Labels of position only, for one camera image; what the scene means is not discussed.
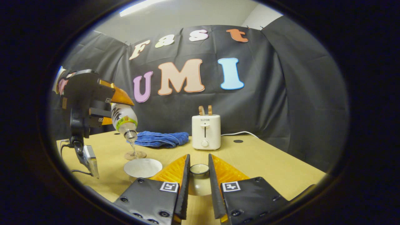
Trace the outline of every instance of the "black curtain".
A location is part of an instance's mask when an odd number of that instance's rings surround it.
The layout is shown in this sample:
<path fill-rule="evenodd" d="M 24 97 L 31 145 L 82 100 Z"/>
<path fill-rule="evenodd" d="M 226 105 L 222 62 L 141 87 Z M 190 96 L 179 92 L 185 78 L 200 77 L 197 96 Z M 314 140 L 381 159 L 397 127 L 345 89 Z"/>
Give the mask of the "black curtain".
<path fill-rule="evenodd" d="M 207 30 L 209 37 L 192 42 L 189 34 Z M 245 32 L 248 42 L 234 40 L 229 29 Z M 173 34 L 174 43 L 160 48 L 161 37 Z M 285 16 L 263 30 L 212 25 L 181 28 L 150 37 L 139 56 L 129 60 L 140 40 L 130 46 L 93 31 L 84 37 L 62 66 L 94 69 L 102 79 L 124 89 L 135 103 L 138 131 L 191 133 L 191 117 L 198 106 L 213 106 L 221 115 L 221 132 L 249 131 L 271 145 L 326 171 L 340 155 L 348 124 L 345 85 L 328 51 L 307 31 Z M 221 88 L 224 81 L 221 58 L 237 58 L 239 79 L 244 87 Z M 204 90 L 159 95 L 162 63 L 172 62 L 181 71 L 185 62 L 201 59 L 200 77 Z M 150 96 L 134 99 L 133 79 L 152 71 Z M 140 82 L 145 90 L 145 78 Z M 68 126 L 61 118 L 59 96 L 52 94 L 52 125 L 57 139 L 68 138 Z M 94 102 L 94 107 L 109 109 Z M 113 131 L 111 125 L 91 129 L 91 134 Z"/>

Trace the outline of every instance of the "white cable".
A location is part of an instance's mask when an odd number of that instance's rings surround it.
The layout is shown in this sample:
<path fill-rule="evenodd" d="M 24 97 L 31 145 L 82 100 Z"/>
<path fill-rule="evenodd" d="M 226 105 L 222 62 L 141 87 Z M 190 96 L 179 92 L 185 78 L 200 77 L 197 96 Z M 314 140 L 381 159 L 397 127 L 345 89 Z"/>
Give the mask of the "white cable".
<path fill-rule="evenodd" d="M 248 131 L 240 131 L 240 132 L 237 132 L 237 133 L 234 133 L 234 134 L 224 134 L 224 135 L 221 135 L 221 136 L 225 136 L 225 135 L 237 135 L 237 134 L 240 134 L 240 133 L 248 133 L 248 134 L 251 134 L 251 135 L 253 135 L 254 137 L 260 139 L 259 137 L 257 137 L 256 135 L 254 135 L 254 134 L 252 134 L 252 133 L 250 133 L 250 132 L 248 132 Z"/>

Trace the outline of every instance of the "green label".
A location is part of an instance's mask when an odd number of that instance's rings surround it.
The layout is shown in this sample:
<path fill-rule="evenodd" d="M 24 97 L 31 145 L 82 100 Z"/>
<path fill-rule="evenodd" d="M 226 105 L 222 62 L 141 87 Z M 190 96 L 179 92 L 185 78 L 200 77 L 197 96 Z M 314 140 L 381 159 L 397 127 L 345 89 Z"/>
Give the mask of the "green label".
<path fill-rule="evenodd" d="M 134 119 L 129 118 L 128 116 L 124 116 L 121 119 L 119 119 L 117 124 L 115 125 L 117 127 L 117 131 L 120 130 L 120 126 L 124 123 L 134 123 L 136 126 L 138 126 L 138 122 L 136 122 Z"/>

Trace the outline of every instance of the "ceiling light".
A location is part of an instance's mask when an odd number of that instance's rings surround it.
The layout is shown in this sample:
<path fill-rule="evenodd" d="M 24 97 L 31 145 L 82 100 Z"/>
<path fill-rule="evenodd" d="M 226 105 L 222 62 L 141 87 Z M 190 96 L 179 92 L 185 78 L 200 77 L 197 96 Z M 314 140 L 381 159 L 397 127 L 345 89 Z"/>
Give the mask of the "ceiling light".
<path fill-rule="evenodd" d="M 126 8 L 126 9 L 122 10 L 120 12 L 120 16 L 122 17 L 122 16 L 129 15 L 129 14 L 131 14 L 133 12 L 136 12 L 136 11 L 139 11 L 141 9 L 144 9 L 147 6 L 150 6 L 150 5 L 158 3 L 158 2 L 163 2 L 163 1 L 166 1 L 166 0 L 146 0 L 146 1 L 143 1 L 141 3 L 138 3 L 136 5 L 133 5 L 133 6 L 129 7 L 129 8 Z"/>

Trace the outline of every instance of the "blue towel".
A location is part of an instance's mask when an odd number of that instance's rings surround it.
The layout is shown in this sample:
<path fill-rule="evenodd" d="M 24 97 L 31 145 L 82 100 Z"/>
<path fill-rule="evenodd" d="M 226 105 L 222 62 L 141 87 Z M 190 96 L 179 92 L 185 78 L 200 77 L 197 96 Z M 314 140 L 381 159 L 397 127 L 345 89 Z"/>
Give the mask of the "blue towel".
<path fill-rule="evenodd" d="M 186 132 L 162 134 L 150 131 L 138 133 L 136 145 L 147 147 L 174 148 L 177 145 L 184 145 L 189 141 L 189 134 Z"/>

